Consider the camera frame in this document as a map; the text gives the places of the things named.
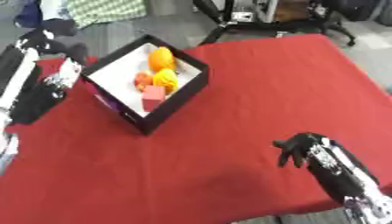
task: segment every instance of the open box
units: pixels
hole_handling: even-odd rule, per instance
[[[133,80],[137,73],[149,70],[148,55],[159,46],[168,47],[176,58],[178,90],[149,113],[143,110],[142,93]],[[82,77],[95,88],[98,99],[148,135],[207,85],[208,72],[207,64],[146,35],[87,67]]]

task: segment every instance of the toy fruit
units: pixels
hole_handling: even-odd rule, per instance
[[[153,78],[149,71],[142,71],[136,74],[134,84],[137,90],[143,92],[145,87],[152,85]]]
[[[161,46],[152,52],[148,59],[150,69],[159,72],[164,68],[175,70],[175,59],[169,48]]]
[[[179,79],[173,70],[164,68],[154,75],[154,86],[164,87],[166,94],[170,94],[179,87]]]

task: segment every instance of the yellow ball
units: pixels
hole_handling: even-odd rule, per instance
[[[179,87],[179,79],[173,70],[164,68],[154,75],[152,80],[154,86],[164,87],[167,95]]]

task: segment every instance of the chair wheel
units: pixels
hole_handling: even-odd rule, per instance
[[[350,40],[350,42],[348,42],[347,45],[348,46],[355,46],[356,45],[355,40],[353,40],[353,39]]]

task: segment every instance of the white cloth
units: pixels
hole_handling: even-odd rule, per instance
[[[44,21],[53,18],[71,18],[67,13],[67,0],[41,0],[39,7],[41,8]]]

